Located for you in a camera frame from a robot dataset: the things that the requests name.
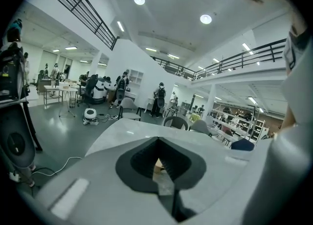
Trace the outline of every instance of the white column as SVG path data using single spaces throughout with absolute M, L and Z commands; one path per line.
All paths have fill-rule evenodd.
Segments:
M 215 96 L 216 96 L 216 87 L 215 84 L 213 84 L 211 86 L 211 90 L 209 93 L 209 99 L 207 100 L 206 105 L 204 106 L 204 113 L 203 113 L 203 120 L 206 120 L 207 115 L 211 112 L 213 105 L 214 105 L 214 101 L 215 101 Z
M 92 59 L 92 63 L 91 63 L 90 70 L 89 70 L 89 77 L 92 76 L 93 74 L 96 74 L 101 54 L 102 54 L 101 51 L 99 51 L 97 55 Z

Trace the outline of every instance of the gray floor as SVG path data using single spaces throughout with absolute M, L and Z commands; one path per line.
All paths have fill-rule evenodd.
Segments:
M 118 109 L 109 109 L 107 103 L 92 105 L 92 108 L 97 110 L 98 114 L 118 114 Z M 37 168 L 47 167 L 54 171 L 63 167 L 69 157 L 84 157 L 90 146 L 96 139 L 112 125 L 115 121 L 106 123 L 100 122 L 97 126 L 83 125 L 82 115 L 87 108 L 85 104 L 80 105 L 72 111 L 76 117 L 68 115 L 67 117 L 59 118 L 60 103 L 52 103 L 45 109 L 43 105 L 29 108 L 32 122 L 36 130 L 36 136 L 40 142 L 43 151 L 37 152 L 35 164 Z M 142 111 L 141 121 L 162 125 L 163 118 L 152 118 L 149 113 Z M 67 168 L 74 164 L 79 159 L 71 159 Z M 51 174 L 49 170 L 42 170 L 46 174 Z M 35 187 L 33 194 L 36 195 L 41 186 L 46 184 L 52 177 L 47 177 L 40 174 L 34 174 Z M 30 188 L 21 184 L 20 187 L 30 192 Z

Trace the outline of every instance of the white round robot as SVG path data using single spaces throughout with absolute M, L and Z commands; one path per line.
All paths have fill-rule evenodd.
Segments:
M 84 125 L 98 125 L 99 121 L 97 119 L 97 111 L 95 109 L 85 109 L 83 114 Z

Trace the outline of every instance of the black metal railing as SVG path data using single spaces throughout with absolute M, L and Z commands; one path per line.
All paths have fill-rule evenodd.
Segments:
M 175 63 L 171 63 L 169 61 L 166 61 L 166 60 L 154 57 L 154 56 L 151 56 L 151 57 L 162 68 L 164 68 L 166 72 L 168 72 L 170 74 L 175 74 L 177 76 L 184 77 L 185 79 L 188 79 L 190 81 L 193 81 L 195 76 L 196 76 L 196 72 L 191 70 L 191 69 L 189 69 L 189 68 L 177 65 Z
M 256 47 L 249 51 L 231 56 L 218 63 L 212 64 L 196 72 L 194 80 L 207 76 L 214 76 L 237 68 L 249 65 L 261 65 L 264 62 L 275 62 L 282 59 L 282 53 L 286 45 L 286 39 Z
M 117 38 L 101 19 L 88 0 L 58 0 L 89 28 L 103 43 L 113 50 Z

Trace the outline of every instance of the ceiling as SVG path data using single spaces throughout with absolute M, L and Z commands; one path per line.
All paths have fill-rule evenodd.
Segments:
M 119 9 L 118 18 L 125 26 L 126 38 L 131 38 L 143 50 L 145 47 L 158 50 L 157 53 L 145 50 L 149 55 L 188 68 L 234 38 L 276 17 L 286 7 L 281 0 L 265 0 L 262 6 L 250 0 L 145 0 L 142 6 L 134 0 L 111 1 Z M 210 15 L 212 23 L 201 23 L 203 14 Z M 173 61 L 159 51 L 180 59 Z
M 226 83 L 216 85 L 216 96 L 220 102 L 234 103 L 241 106 L 254 106 L 248 99 L 253 97 L 257 106 L 265 112 L 285 114 L 287 101 L 281 92 L 282 81 L 252 81 L 241 83 Z M 201 87 L 200 90 L 209 93 L 211 86 Z
M 13 19 L 20 18 L 23 28 L 22 42 L 42 48 L 46 51 L 59 49 L 58 54 L 74 59 L 90 61 L 98 50 L 80 36 L 71 32 L 33 5 L 23 2 Z M 66 50 L 66 47 L 76 46 L 75 50 Z M 102 54 L 101 63 L 106 64 L 108 58 Z

